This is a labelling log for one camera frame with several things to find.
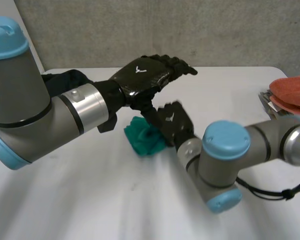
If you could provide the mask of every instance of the green cloth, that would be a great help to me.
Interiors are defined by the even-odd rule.
[[[147,123],[143,117],[134,116],[124,133],[132,148],[139,156],[156,154],[166,147],[166,141],[161,132]]]

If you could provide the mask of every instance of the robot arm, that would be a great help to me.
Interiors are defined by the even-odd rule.
[[[216,121],[199,139],[179,102],[167,104],[158,113],[163,122],[162,134],[175,146],[180,163],[214,213],[226,211],[240,202],[242,194],[235,185],[236,180],[243,182],[237,179],[240,170],[274,159],[300,166],[299,116],[246,127]],[[165,121],[172,115],[174,123]]]
[[[16,170],[92,128],[113,130],[124,106],[159,127],[152,99],[183,74],[197,71],[176,57],[143,56],[109,80],[51,98],[19,25],[0,16],[0,160]]]

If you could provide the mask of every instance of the orange towel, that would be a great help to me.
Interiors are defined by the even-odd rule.
[[[279,98],[277,98],[274,95],[270,97],[270,100],[275,105],[282,108],[283,110],[286,110],[289,113],[293,113],[294,115],[300,115],[300,107],[299,106],[292,105],[292,104],[286,103],[284,101],[281,101]]]
[[[283,104],[288,104],[286,107],[292,108],[290,110],[287,110],[282,107],[283,109],[291,113],[293,113],[292,111],[300,111],[300,109],[296,108],[296,106],[300,107],[300,76],[279,78],[273,81],[270,84],[269,88],[275,95],[276,102],[278,100],[281,100]]]

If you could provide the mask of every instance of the silver metal ring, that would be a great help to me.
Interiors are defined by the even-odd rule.
[[[287,137],[283,146],[283,156],[288,163],[300,166],[300,126]]]
[[[103,124],[109,119],[107,104],[100,92],[91,84],[85,84],[63,93],[77,111],[84,132]]]
[[[197,138],[190,138],[179,147],[177,155],[180,163],[186,169],[188,162],[201,153],[202,141]]]

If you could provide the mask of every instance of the concrete wall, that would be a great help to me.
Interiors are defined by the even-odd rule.
[[[300,0],[15,0],[46,70],[168,54],[300,74]]]

